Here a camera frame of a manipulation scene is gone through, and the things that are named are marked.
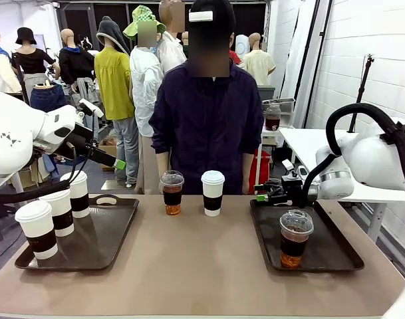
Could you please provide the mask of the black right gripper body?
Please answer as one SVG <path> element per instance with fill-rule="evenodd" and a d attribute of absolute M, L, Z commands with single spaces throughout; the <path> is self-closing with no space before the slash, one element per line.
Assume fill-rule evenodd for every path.
<path fill-rule="evenodd" d="M 293 206 L 304 208 L 303 199 L 303 181 L 299 178 L 282 177 L 281 186 L 285 192 L 286 198 Z"/>

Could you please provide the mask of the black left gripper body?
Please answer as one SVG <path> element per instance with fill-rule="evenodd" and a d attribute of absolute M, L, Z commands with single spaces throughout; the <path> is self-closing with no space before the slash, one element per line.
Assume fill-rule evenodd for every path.
<path fill-rule="evenodd" d="M 57 154 L 63 157 L 73 157 L 73 151 L 68 146 L 71 144 L 75 148 L 77 156 L 86 156 L 88 154 L 88 146 L 91 145 L 93 133 L 90 129 L 76 125 L 74 130 L 64 139 L 57 149 Z"/>

